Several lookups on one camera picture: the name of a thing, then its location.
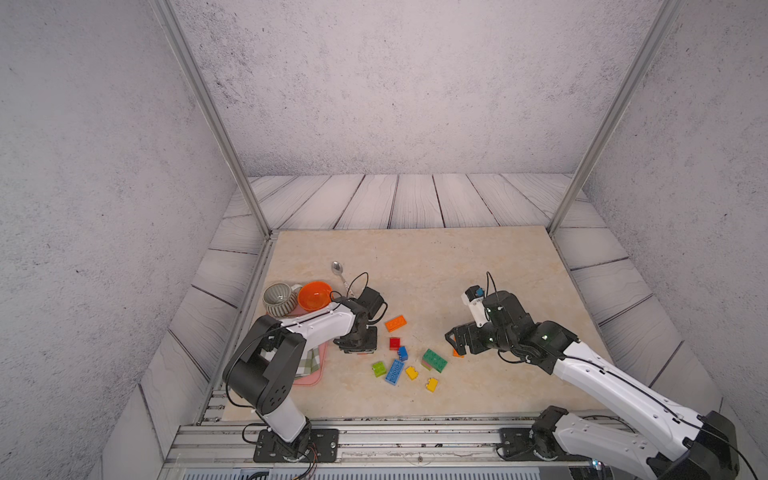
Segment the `dark green lego brick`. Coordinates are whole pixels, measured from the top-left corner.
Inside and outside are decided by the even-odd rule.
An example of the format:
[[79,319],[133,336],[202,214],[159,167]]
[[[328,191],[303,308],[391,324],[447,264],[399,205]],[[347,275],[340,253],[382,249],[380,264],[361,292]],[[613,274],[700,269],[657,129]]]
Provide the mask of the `dark green lego brick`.
[[425,351],[422,355],[421,361],[422,360],[429,365],[429,370],[435,370],[438,373],[442,373],[447,366],[447,360],[431,349]]

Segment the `orange long lego brick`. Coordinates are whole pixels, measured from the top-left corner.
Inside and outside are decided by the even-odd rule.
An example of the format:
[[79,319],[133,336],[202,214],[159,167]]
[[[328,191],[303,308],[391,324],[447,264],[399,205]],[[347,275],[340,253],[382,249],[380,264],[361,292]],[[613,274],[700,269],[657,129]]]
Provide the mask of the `orange long lego brick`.
[[404,327],[407,324],[407,321],[404,316],[400,315],[392,320],[389,320],[385,323],[385,327],[388,332],[392,333],[402,327]]

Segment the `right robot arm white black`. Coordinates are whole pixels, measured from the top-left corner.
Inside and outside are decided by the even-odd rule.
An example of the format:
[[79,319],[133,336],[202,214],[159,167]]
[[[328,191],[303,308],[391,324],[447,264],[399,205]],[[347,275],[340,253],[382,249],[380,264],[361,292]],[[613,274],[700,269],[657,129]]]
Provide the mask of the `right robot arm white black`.
[[617,430],[549,406],[531,426],[524,453],[544,461],[587,457],[640,479],[734,479],[740,473],[736,430],[722,414],[701,415],[655,392],[564,326],[534,321],[512,293],[473,285],[461,298],[473,320],[445,335],[458,354],[509,352],[517,363],[578,387],[631,427]]

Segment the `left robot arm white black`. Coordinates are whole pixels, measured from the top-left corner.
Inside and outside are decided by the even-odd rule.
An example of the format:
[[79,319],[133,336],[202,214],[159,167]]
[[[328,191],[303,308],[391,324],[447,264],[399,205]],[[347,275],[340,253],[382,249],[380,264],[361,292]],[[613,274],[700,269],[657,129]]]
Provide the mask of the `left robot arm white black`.
[[224,368],[225,386],[244,399],[283,443],[303,442],[309,420],[290,398],[303,355],[328,341],[346,354],[375,351],[374,317],[385,304],[339,297],[285,322],[259,317]]

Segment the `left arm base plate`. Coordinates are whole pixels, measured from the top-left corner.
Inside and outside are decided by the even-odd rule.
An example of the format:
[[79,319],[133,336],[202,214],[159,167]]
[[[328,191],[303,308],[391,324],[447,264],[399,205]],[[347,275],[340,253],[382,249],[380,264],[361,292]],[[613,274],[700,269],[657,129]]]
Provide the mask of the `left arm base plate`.
[[338,429],[304,428],[291,442],[271,429],[259,432],[255,443],[255,463],[290,463],[312,461],[334,463],[337,460],[340,431]]

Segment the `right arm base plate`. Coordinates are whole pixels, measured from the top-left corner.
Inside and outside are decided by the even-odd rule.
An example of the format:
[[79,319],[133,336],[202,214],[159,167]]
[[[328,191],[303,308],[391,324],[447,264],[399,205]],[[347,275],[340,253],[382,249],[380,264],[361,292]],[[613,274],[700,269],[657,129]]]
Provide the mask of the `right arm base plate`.
[[507,427],[499,430],[497,455],[504,461],[588,462],[584,456],[567,453],[552,432]]

